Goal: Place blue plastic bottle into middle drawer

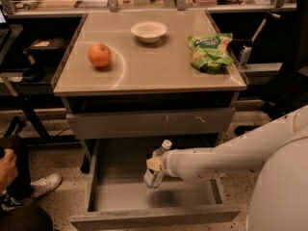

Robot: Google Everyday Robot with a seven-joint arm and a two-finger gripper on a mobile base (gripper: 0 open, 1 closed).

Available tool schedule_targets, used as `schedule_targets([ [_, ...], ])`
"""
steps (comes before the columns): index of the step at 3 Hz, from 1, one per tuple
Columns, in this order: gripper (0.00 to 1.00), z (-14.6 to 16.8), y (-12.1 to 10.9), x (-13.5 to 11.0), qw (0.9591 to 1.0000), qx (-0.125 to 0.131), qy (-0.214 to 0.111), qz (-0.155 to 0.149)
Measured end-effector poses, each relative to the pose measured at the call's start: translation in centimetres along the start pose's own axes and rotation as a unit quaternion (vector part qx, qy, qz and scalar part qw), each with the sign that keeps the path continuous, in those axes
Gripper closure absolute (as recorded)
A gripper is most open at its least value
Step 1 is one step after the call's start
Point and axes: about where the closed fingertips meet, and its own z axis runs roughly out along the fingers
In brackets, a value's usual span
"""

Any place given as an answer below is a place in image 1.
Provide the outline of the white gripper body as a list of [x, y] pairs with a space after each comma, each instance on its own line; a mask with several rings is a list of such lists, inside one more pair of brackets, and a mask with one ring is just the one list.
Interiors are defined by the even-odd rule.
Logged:
[[161, 167], [162, 171], [170, 176], [170, 177], [177, 177], [177, 161], [178, 161], [178, 150], [170, 150], [163, 154], [161, 157]]

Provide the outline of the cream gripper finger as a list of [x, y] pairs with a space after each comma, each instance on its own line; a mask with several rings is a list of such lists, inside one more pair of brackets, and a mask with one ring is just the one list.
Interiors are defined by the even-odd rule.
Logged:
[[146, 160], [146, 166], [148, 169], [151, 169], [154, 171], [160, 171], [162, 169], [161, 161], [162, 160], [160, 157], [152, 157]]

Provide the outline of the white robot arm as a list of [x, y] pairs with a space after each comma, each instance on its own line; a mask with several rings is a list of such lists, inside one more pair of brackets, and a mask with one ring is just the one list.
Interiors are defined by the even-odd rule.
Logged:
[[308, 231], [307, 106], [216, 147], [170, 146], [163, 143], [146, 161], [147, 187], [159, 187], [166, 175], [203, 184], [225, 173], [257, 172], [246, 231]]

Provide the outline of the person's hand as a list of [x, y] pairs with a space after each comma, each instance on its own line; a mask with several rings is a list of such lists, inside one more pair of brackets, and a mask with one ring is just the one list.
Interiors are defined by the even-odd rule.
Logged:
[[17, 177], [16, 155], [12, 149], [5, 149], [0, 159], [0, 192], [6, 189]]

